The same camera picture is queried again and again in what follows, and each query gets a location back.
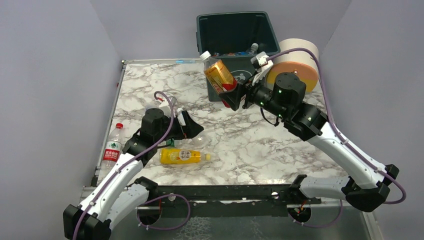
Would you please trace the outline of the red gold label bottle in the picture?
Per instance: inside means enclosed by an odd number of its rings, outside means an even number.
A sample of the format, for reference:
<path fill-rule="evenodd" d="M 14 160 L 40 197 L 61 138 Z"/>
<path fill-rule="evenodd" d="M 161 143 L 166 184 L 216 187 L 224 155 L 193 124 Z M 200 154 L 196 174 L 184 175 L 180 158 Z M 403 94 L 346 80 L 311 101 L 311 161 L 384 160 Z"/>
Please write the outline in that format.
<path fill-rule="evenodd" d="M 200 55 L 204 64 L 203 73 L 217 94 L 233 90 L 237 81 L 221 59 L 212 57 L 209 51 Z"/>

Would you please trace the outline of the clear bottle blue label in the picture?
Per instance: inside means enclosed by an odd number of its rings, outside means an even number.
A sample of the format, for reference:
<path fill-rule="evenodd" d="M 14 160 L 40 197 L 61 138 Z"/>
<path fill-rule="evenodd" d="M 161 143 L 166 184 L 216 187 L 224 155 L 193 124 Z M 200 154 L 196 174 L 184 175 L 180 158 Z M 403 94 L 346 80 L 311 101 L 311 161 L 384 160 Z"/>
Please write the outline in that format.
<path fill-rule="evenodd" d="M 229 53 L 224 53 L 222 54 L 222 56 L 224 57 L 232 57 L 232 56 L 244 56 L 247 55 L 248 53 L 245 51 L 239 51 L 239 52 L 229 52 Z"/>

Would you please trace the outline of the clear bottle dark green label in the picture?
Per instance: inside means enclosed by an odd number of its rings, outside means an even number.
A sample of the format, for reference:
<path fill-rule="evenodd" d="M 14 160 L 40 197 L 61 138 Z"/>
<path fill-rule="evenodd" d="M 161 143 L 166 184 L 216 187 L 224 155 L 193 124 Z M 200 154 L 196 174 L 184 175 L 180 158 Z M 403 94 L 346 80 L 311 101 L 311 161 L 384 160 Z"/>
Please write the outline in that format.
<path fill-rule="evenodd" d="M 259 45 L 257 43 L 253 43 L 245 52 L 249 55 L 254 55 L 257 53 Z"/>

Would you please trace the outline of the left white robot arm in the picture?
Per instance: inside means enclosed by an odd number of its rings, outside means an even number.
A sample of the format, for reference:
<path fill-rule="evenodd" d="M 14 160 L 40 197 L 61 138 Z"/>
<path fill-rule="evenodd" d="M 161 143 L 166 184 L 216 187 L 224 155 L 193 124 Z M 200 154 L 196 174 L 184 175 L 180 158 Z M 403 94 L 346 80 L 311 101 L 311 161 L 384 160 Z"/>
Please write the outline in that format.
<path fill-rule="evenodd" d="M 103 181 L 79 205 L 70 204 L 64 210 L 64 236 L 69 240 L 109 239 L 116 225 L 156 191 L 157 184 L 145 177 L 141 183 L 126 186 L 157 153 L 158 145 L 169 139 L 192 139 L 203 130 L 186 110 L 166 115 L 159 108 L 148 109 Z"/>

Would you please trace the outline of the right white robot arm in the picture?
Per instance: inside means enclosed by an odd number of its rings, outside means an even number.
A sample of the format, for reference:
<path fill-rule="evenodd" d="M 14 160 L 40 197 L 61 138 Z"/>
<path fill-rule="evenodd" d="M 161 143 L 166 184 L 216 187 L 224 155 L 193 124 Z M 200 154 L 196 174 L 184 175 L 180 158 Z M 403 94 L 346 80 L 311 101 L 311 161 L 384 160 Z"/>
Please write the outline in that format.
<path fill-rule="evenodd" d="M 378 163 L 344 140 L 323 111 L 304 101 L 305 92 L 303 81 L 283 72 L 277 75 L 272 89 L 245 80 L 219 96 L 233 110 L 254 104 L 271 113 L 291 134 L 323 151 L 347 172 L 346 177 L 339 178 L 298 176 L 291 186 L 300 199 L 338 199 L 360 211 L 374 211 L 387 200 L 399 169 Z"/>

